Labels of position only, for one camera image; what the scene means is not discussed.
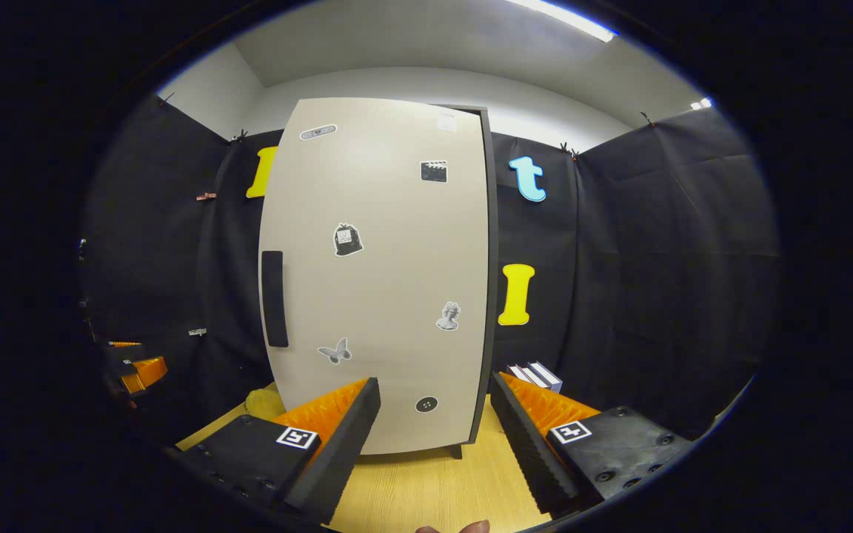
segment stack of books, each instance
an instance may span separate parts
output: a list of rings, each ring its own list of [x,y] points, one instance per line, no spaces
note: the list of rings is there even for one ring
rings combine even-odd
[[[542,389],[548,389],[552,392],[561,392],[561,379],[552,374],[541,362],[532,362],[525,367],[509,365],[508,370],[509,374],[514,375],[522,381],[534,383]]]

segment black handle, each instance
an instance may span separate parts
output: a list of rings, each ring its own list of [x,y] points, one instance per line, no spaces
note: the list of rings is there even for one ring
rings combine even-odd
[[[261,253],[261,308],[265,317],[268,345],[288,347],[285,329],[285,296],[281,284],[281,252]]]

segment wooden floor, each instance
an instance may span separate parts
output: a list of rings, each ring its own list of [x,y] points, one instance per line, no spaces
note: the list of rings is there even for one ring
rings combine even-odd
[[[268,409],[284,409],[281,399]],[[249,411],[241,404],[177,446],[187,449]],[[457,533],[477,520],[488,520],[497,533],[551,520],[536,509],[488,395],[476,444],[463,446],[461,460],[447,449],[361,456],[329,527],[343,533],[413,533],[433,526]]]

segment black fabric backdrop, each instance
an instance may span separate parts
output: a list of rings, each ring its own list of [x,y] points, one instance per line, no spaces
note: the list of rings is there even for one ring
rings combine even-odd
[[[562,393],[698,438],[754,374],[780,272],[754,155],[714,109],[578,156]]]
[[[151,98],[95,182],[84,288],[98,340],[167,354],[139,398],[175,442],[272,380],[258,311],[258,150],[227,143]],[[751,377],[778,276],[769,196],[752,154],[714,110],[621,135],[578,156],[493,134],[500,264],[531,264],[530,321],[495,327],[493,372],[541,361],[562,393],[629,404],[697,438]],[[508,162],[541,166],[542,202]],[[216,199],[196,201],[203,192]],[[186,331],[206,327],[202,338]]]

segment finger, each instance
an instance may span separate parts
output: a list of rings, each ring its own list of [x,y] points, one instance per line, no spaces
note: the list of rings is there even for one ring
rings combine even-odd
[[[470,523],[465,526],[460,533],[489,533],[489,521],[482,520],[481,522]]]

